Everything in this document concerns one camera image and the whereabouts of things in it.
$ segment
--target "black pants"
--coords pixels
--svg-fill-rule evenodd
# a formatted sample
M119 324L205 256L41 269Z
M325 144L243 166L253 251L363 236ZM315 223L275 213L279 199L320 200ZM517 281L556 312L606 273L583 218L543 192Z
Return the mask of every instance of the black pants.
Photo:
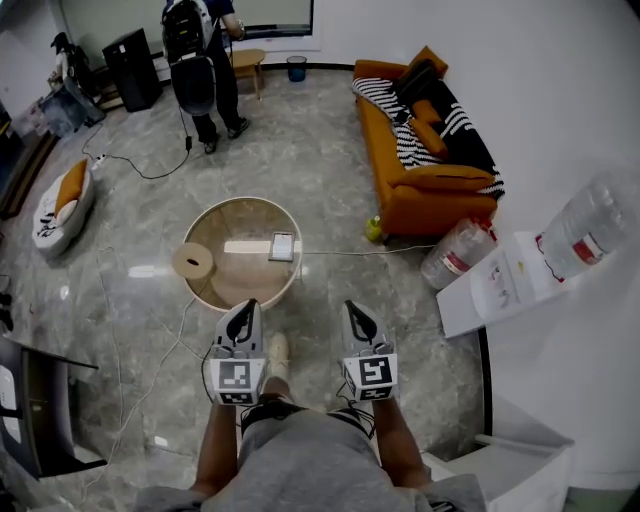
M227 128L235 130L240 126L238 116L238 84L233 73L231 62L227 52L222 46L222 39L219 34L215 34L209 47L207 57L213 62L213 69L216 76L216 104L218 112ZM216 125L211 120L209 114L194 117L193 122L198 130L200 142L213 142L216 137Z

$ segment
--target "orange sofa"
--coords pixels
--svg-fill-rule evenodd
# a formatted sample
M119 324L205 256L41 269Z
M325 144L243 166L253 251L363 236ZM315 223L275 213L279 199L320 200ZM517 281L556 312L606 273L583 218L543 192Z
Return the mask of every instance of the orange sofa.
M425 48L418 58L431 58L440 75L447 65ZM397 79L408 66L370 60L356 62L354 79ZM358 112L373 168L382 231L389 235L446 234L465 217L488 218L497 208L492 197L478 194L493 183L480 169L429 165L405 170L396 151L391 121L375 105L358 97Z

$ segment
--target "white pet bed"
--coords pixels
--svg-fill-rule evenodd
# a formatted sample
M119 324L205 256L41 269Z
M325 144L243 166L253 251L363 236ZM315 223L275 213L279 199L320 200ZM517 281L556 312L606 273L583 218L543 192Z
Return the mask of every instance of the white pet bed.
M47 258L54 258L62 254L73 238L78 236L84 226L85 217L89 207L93 204L95 197L94 179L91 171L87 167L84 174L84 183L82 184L82 194L74 205L68 205L67 218L61 223L56 219L54 211L56 208L56 200L65 175L59 176L49 190L47 190L33 214L33 232L31 238L38 250Z

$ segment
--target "white shoe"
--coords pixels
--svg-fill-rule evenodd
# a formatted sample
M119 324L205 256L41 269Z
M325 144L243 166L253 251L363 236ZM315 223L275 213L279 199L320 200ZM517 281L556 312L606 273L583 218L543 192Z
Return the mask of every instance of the white shoe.
M281 332L269 341L269 374L289 382L289 342Z

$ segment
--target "black shoe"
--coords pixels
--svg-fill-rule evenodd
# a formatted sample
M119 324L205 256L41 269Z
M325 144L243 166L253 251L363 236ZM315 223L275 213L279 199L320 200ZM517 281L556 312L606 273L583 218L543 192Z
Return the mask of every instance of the black shoe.
M204 143L204 152L207 155L211 155L216 152L216 148L218 147L218 139L220 136L216 133L216 137L213 139L213 142L205 142Z
M230 139L237 139L238 137L240 137L240 135L242 135L242 132L245 131L247 128L249 128L249 125L251 123L249 122L249 120L246 117L241 117L240 118L240 124L238 125L238 128L236 128L235 130L232 130L231 128L229 128L229 138Z
M13 331L13 319L11 318L11 311L8 309L0 309L0 322L7 326L9 332Z

